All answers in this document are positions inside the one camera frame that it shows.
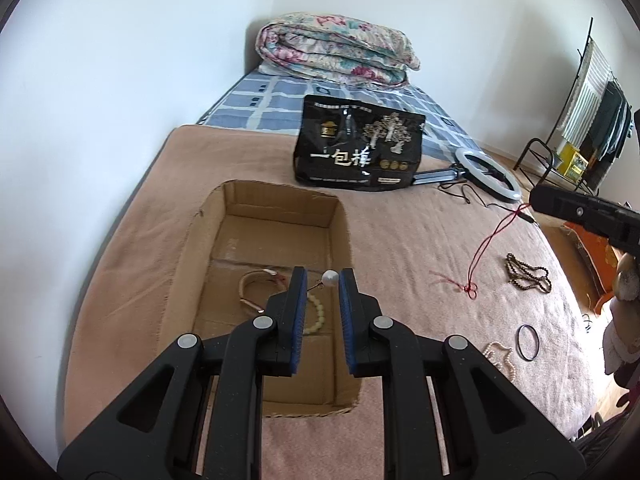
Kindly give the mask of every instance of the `silver screw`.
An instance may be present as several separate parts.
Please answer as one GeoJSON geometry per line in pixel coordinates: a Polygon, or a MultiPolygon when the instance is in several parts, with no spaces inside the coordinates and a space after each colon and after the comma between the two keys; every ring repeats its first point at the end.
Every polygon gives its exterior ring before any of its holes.
{"type": "Polygon", "coordinates": [[[191,348],[198,342],[198,338],[193,334],[182,334],[178,338],[178,346],[180,348],[191,348]]]}
{"type": "Polygon", "coordinates": [[[378,316],[373,320],[373,324],[378,328],[391,328],[394,325],[394,320],[387,316],[378,316]]]}
{"type": "Polygon", "coordinates": [[[461,335],[452,335],[449,338],[449,346],[456,350],[464,350],[469,345],[469,341],[461,335]]]}
{"type": "Polygon", "coordinates": [[[269,328],[273,324],[273,319],[269,316],[258,316],[254,319],[254,326],[256,328],[269,328]]]}

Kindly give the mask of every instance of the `black bag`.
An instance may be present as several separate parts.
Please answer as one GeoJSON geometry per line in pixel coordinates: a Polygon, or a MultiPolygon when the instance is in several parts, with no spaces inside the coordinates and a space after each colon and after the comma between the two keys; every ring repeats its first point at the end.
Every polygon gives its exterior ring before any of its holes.
{"type": "Polygon", "coordinates": [[[422,156],[424,120],[361,101],[307,95],[293,155],[296,179],[360,191],[410,186],[422,156]]]}

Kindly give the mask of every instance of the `folded quilt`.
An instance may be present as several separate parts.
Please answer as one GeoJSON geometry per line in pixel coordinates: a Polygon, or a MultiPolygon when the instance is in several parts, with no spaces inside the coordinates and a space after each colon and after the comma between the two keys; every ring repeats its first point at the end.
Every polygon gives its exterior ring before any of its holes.
{"type": "Polygon", "coordinates": [[[399,30],[339,15],[285,14],[265,25],[255,40],[270,75],[322,78],[364,88],[400,88],[406,69],[420,60],[399,30]]]}

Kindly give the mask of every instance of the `blue plaid bed sheet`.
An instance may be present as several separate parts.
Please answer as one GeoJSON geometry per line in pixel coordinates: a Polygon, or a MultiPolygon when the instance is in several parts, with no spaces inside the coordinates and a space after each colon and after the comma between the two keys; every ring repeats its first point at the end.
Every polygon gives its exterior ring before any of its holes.
{"type": "Polygon", "coordinates": [[[257,70],[242,78],[214,104],[198,124],[297,135],[302,122],[305,95],[329,95],[356,99],[423,114],[422,154],[454,161],[457,148],[480,150],[466,132],[427,94],[416,86],[374,91],[318,79],[261,74],[257,70]]]}

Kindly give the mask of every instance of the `open cardboard box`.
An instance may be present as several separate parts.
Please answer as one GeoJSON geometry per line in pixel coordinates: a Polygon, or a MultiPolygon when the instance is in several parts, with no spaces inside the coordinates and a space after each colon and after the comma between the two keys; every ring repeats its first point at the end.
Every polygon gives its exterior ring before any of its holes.
{"type": "MultiPolygon", "coordinates": [[[[269,268],[290,277],[305,267],[315,284],[327,269],[351,267],[346,218],[337,197],[316,190],[263,182],[225,182],[209,195],[191,223],[170,289],[160,348],[178,335],[201,338],[229,333],[249,319],[239,302],[238,283],[251,270],[269,268]]],[[[245,295],[265,305],[278,290],[251,283],[245,295]]],[[[298,373],[264,379],[265,416],[327,415],[348,411],[358,400],[360,380],[344,358],[336,288],[316,288],[324,325],[303,337],[298,373]]],[[[305,327],[317,320],[307,303],[305,327]]]]}

